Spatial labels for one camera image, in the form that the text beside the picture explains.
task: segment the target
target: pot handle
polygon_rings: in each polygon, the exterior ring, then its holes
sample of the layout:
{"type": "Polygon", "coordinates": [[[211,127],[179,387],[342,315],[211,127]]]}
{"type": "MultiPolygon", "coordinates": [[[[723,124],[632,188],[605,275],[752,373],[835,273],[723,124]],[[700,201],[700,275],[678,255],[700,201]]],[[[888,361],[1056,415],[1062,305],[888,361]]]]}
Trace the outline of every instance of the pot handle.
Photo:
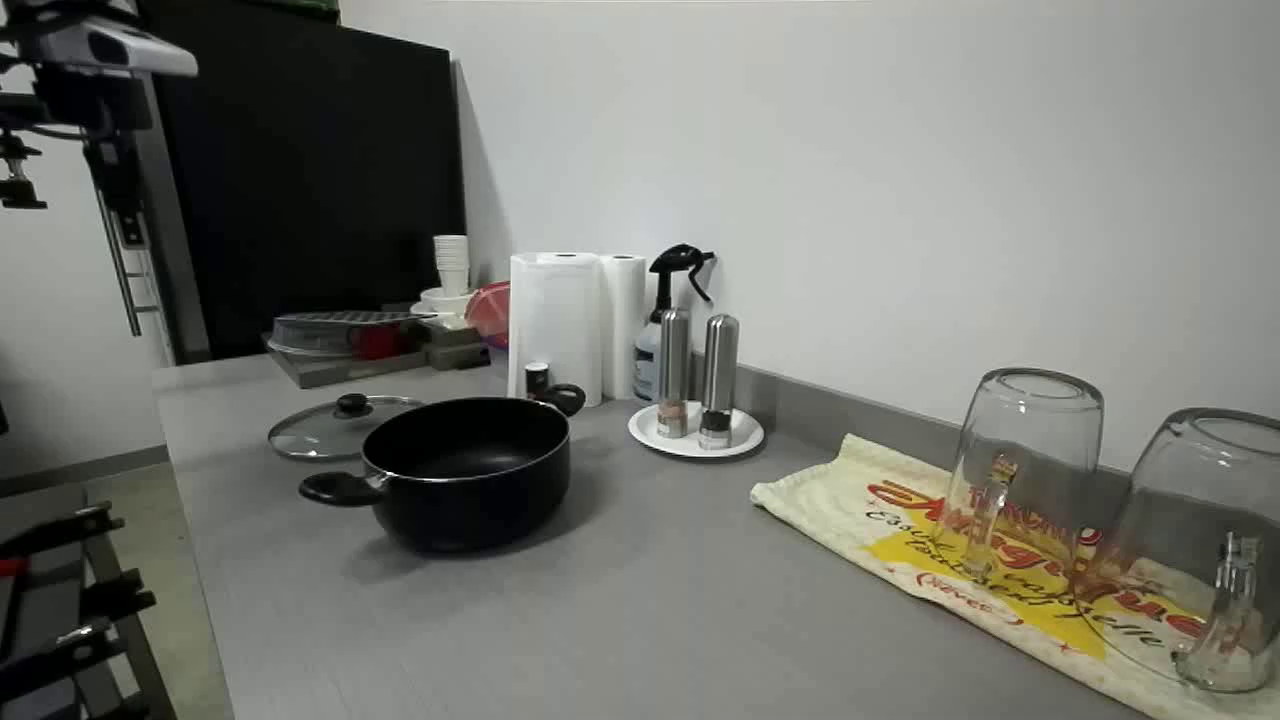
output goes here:
{"type": "Polygon", "coordinates": [[[588,392],[577,383],[551,383],[538,400],[551,405],[559,415],[577,415],[588,405],[588,392]]]}
{"type": "Polygon", "coordinates": [[[314,504],[333,504],[333,507],[364,507],[383,502],[379,490],[374,490],[364,475],[354,475],[354,472],[309,475],[295,492],[314,504]]]}

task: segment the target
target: white wall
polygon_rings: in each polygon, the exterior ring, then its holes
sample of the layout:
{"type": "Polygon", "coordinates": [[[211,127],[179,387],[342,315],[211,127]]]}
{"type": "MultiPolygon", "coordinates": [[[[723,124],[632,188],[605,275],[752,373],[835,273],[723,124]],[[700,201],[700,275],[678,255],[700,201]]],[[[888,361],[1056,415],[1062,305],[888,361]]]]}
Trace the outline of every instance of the white wall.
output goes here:
{"type": "Polygon", "coordinates": [[[0,207],[0,483],[164,443],[153,343],[129,335],[81,147],[32,143],[50,207],[0,207]]]}
{"type": "Polygon", "coordinates": [[[984,369],[1280,415],[1278,0],[345,0],[446,39],[491,253],[704,223],[745,361],[959,420],[984,369]]]}

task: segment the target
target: plate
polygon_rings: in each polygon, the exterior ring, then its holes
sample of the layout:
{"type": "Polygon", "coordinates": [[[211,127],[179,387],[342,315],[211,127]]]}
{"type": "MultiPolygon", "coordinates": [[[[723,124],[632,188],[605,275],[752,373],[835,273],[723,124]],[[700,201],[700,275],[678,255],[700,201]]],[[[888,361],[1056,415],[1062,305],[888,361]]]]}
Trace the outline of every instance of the plate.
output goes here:
{"type": "Polygon", "coordinates": [[[658,431],[658,405],[650,405],[628,420],[628,431],[654,453],[689,456],[689,460],[748,456],[752,450],[765,443],[765,428],[758,425],[758,415],[734,414],[734,420],[728,420],[734,443],[728,450],[700,450],[698,443],[700,415],[704,415],[704,407],[689,405],[689,435],[662,435],[658,431]]]}

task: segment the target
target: kitchen towel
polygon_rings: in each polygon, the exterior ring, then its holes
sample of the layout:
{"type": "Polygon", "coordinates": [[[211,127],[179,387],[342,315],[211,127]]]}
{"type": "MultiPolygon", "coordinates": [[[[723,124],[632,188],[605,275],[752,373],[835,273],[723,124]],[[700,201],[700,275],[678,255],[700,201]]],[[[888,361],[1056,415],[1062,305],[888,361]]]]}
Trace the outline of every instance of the kitchen towel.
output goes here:
{"type": "Polygon", "coordinates": [[[524,396],[524,364],[547,364],[551,383],[605,396],[605,281],[594,253],[512,255],[508,396],[524,396]]]}
{"type": "Polygon", "coordinates": [[[1031,545],[1007,540],[1000,549],[1015,553],[1019,571],[1007,571],[998,585],[963,582],[932,545],[943,490],[943,469],[847,435],[831,465],[758,483],[752,502],[904,596],[941,603],[1127,709],[1188,720],[1280,716],[1280,686],[1251,695],[1210,695],[1180,686],[1171,671],[1140,664],[1138,655],[1153,655],[1145,644],[1158,639],[1158,632],[1145,630],[1176,620],[1171,609],[1153,612],[1153,600],[1132,600],[1124,591],[1075,609],[1066,596],[1035,591],[1043,589],[1035,585],[1035,571],[1056,567],[1035,565],[1041,555],[1031,545]]]}
{"type": "Polygon", "coordinates": [[[645,262],[601,255],[605,275],[605,396],[632,400],[638,332],[645,323],[645,262]]]}

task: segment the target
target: gray countertop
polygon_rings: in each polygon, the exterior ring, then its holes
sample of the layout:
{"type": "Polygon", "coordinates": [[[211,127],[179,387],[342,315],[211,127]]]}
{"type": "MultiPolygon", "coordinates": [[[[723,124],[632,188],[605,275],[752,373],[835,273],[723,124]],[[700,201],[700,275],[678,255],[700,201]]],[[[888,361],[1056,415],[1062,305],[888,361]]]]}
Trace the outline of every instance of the gray countertop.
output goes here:
{"type": "Polygon", "coordinates": [[[771,428],[734,465],[632,443],[638,405],[573,420],[573,492],[534,540],[426,559],[374,514],[295,495],[264,435],[342,392],[499,392],[401,373],[301,392],[268,355],[159,377],[159,420],[240,720],[1127,716],[863,577],[748,490],[835,450],[771,428]]]}

